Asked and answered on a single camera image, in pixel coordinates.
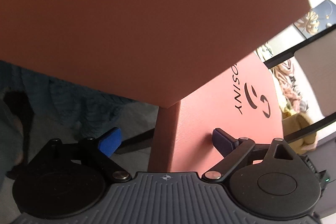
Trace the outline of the orange cardboard box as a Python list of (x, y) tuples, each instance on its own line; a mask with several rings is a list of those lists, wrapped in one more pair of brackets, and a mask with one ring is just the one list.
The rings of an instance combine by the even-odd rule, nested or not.
[(309, 0), (1, 0), (1, 61), (159, 107), (149, 169), (203, 173), (213, 128), (239, 135), (230, 68)]

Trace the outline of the yellow sofa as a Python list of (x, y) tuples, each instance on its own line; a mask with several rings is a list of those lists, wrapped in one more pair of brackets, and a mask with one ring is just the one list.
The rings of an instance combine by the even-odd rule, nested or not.
[[(312, 124), (313, 120), (305, 112), (296, 113), (294, 110), (285, 110), (282, 112), (282, 130), (284, 137)], [(296, 154), (304, 155), (316, 149), (318, 143), (317, 133), (313, 132), (293, 142), (287, 141), (287, 143)]]

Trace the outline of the pink blanket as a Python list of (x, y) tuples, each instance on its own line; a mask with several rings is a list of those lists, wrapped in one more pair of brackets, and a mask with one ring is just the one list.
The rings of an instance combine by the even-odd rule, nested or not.
[(309, 105), (298, 86), (294, 75), (294, 64), (291, 59), (270, 69), (275, 77), (275, 83), (280, 87), (279, 105), (282, 111), (290, 113), (305, 113)]

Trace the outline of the blue cushioned chair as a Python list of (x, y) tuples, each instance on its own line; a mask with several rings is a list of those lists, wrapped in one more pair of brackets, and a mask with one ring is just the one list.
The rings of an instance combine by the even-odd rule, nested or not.
[(78, 139), (97, 138), (111, 129), (133, 100), (101, 92), (1, 61), (1, 95), (28, 103), (33, 114), (45, 115), (77, 129)]

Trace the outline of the white black chair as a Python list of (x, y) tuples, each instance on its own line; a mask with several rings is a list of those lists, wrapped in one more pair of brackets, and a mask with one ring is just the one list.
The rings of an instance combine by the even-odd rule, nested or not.
[(324, 118), (284, 137), (292, 143), (335, 122), (335, 25), (264, 61), (271, 69), (294, 57), (313, 89)]

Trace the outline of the framed blue wall picture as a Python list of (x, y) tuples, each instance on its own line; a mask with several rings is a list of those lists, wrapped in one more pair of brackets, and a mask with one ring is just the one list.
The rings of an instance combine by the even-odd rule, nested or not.
[(335, 23), (335, 3), (331, 0), (324, 0), (298, 19), (294, 23), (294, 26), (301, 32), (304, 38), (308, 39), (335, 25)]

